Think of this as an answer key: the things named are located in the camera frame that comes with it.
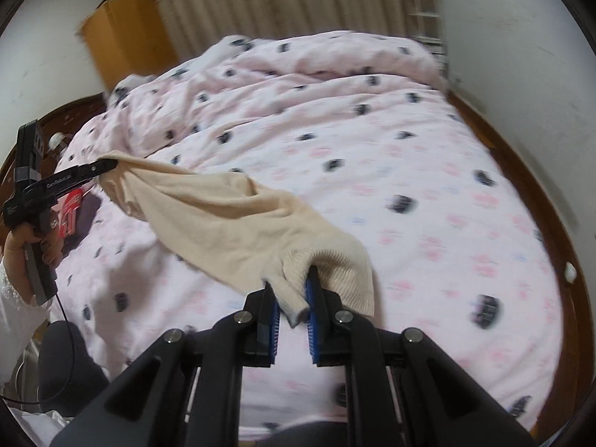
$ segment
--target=beige garment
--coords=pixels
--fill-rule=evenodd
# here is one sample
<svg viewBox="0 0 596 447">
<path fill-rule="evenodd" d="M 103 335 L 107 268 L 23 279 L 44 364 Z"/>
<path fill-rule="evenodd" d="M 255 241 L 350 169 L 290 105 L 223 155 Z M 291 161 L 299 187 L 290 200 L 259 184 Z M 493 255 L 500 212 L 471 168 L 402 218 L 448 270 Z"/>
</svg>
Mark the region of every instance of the beige garment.
<svg viewBox="0 0 596 447">
<path fill-rule="evenodd" d="M 195 174 L 121 152 L 102 158 L 118 159 L 99 183 L 127 215 L 148 222 L 168 249 L 239 292 L 269 282 L 292 327 L 308 311 L 311 265 L 344 307 L 373 316 L 364 246 L 289 192 L 244 173 Z"/>
</svg>

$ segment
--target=metal screw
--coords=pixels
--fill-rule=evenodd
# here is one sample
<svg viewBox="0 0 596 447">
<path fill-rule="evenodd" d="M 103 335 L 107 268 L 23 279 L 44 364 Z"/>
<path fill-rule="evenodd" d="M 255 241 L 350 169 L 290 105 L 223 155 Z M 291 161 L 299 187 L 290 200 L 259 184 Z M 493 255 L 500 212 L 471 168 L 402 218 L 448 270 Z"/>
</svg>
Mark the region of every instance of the metal screw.
<svg viewBox="0 0 596 447">
<path fill-rule="evenodd" d="M 350 322 L 352 319 L 354 319 L 354 315 L 349 312 L 346 311 L 345 309 L 342 309 L 341 311 L 336 312 L 336 321 L 340 322 L 342 324 Z"/>
<path fill-rule="evenodd" d="M 177 343 L 183 338 L 183 334 L 182 330 L 174 328 L 163 333 L 163 339 L 166 340 L 166 343 Z"/>
<path fill-rule="evenodd" d="M 234 321 L 238 324 L 246 324 L 247 322 L 252 321 L 253 315 L 248 311 L 238 311 L 234 315 Z"/>
<path fill-rule="evenodd" d="M 419 343 L 422 341 L 422 338 L 424 338 L 422 331 L 416 328 L 409 328 L 405 330 L 403 335 L 410 343 Z"/>
</svg>

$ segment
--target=human hand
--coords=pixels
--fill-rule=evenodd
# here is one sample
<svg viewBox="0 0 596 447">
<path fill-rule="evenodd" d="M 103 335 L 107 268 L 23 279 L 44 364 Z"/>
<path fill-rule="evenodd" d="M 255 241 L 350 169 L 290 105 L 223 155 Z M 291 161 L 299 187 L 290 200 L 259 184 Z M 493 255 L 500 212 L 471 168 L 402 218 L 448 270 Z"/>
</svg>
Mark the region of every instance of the human hand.
<svg viewBox="0 0 596 447">
<path fill-rule="evenodd" d="M 35 232 L 31 224 L 22 223 L 8 234 L 4 245 L 6 275 L 11 285 L 27 304 L 31 304 L 34 292 L 27 275 L 24 245 L 41 242 L 41 248 L 44 251 L 44 262 L 53 268 L 56 268 L 63 258 L 62 246 L 64 241 L 60 238 L 60 227 L 58 226 L 59 221 L 56 212 L 52 211 L 50 223 L 52 230 L 45 237 Z"/>
</svg>

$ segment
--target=wall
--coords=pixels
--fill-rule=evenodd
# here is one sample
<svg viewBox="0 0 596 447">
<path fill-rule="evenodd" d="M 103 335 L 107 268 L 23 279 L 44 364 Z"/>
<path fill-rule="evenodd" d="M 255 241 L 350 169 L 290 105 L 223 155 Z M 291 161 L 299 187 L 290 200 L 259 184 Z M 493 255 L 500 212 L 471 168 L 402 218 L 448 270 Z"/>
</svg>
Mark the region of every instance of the wall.
<svg viewBox="0 0 596 447">
<path fill-rule="evenodd" d="M 17 129 L 56 107 L 103 91 L 75 35 L 102 0 L 25 0 L 0 37 L 0 164 Z"/>
<path fill-rule="evenodd" d="M 561 0 L 442 0 L 454 90 L 557 208 L 596 318 L 596 56 Z"/>
</svg>

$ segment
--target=pink and white blanket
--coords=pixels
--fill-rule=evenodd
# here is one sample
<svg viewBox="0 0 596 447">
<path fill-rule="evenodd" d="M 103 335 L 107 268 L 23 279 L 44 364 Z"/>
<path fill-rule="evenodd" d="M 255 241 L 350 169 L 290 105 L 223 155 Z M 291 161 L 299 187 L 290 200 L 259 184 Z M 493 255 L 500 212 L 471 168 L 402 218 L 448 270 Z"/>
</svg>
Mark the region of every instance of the pink and white blanket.
<svg viewBox="0 0 596 447">
<path fill-rule="evenodd" d="M 58 168 L 117 149 L 296 194 L 366 246 L 377 326 L 424 330 L 530 429 L 561 349 L 557 282 L 526 207 L 443 84 L 405 38 L 227 37 L 156 80 L 121 85 Z M 241 295 L 92 193 L 101 207 L 58 287 L 110 378 L 168 328 L 207 329 L 242 308 Z M 344 416 L 343 382 L 341 369 L 311 364 L 304 325 L 282 321 L 275 366 L 245 369 L 241 437 Z"/>
</svg>

